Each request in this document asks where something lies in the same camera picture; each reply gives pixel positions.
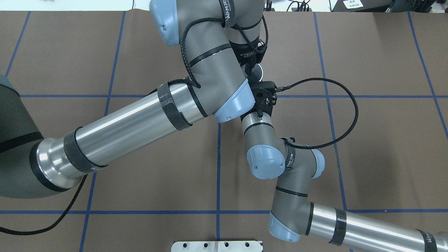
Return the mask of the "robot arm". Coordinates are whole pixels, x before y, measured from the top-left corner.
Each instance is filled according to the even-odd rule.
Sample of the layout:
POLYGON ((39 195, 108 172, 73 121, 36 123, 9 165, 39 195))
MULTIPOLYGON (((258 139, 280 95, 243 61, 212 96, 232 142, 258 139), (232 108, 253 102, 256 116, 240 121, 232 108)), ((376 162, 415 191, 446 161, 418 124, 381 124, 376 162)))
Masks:
POLYGON ((286 242, 316 236, 365 252, 447 251, 446 232, 432 234, 313 202, 309 191, 326 166, 323 154, 278 138, 267 113, 248 113, 241 120, 251 172, 259 179, 277 179, 269 211, 272 236, 286 242))
POLYGON ((197 121, 245 114, 255 100, 242 66, 256 54, 262 0, 152 0, 163 41, 180 45, 189 75, 60 139, 43 138, 18 92, 1 76, 1 196, 35 199, 78 185, 128 153, 197 121), (248 48, 248 60, 237 54, 248 48))

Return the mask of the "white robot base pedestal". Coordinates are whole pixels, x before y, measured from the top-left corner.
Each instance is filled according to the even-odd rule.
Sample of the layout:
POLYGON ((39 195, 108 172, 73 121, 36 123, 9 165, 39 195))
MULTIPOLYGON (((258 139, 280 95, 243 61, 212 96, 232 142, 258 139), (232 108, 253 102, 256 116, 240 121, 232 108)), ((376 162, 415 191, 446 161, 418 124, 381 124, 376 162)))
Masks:
POLYGON ((263 252, 261 241, 179 241, 171 246, 171 252, 263 252))

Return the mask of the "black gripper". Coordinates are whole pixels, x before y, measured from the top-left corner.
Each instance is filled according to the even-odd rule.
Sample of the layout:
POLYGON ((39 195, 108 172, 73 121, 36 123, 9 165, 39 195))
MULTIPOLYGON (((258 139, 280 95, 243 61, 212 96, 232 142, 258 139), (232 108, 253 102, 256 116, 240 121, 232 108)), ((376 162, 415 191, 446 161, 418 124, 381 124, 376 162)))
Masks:
POLYGON ((237 44, 233 43, 233 52, 236 56, 236 59, 240 65, 244 64, 259 64, 262 62, 267 45, 261 39, 254 40, 251 42, 251 45, 256 48, 257 51, 262 51, 261 53, 257 53, 255 49, 251 48, 251 46, 246 44, 237 44))

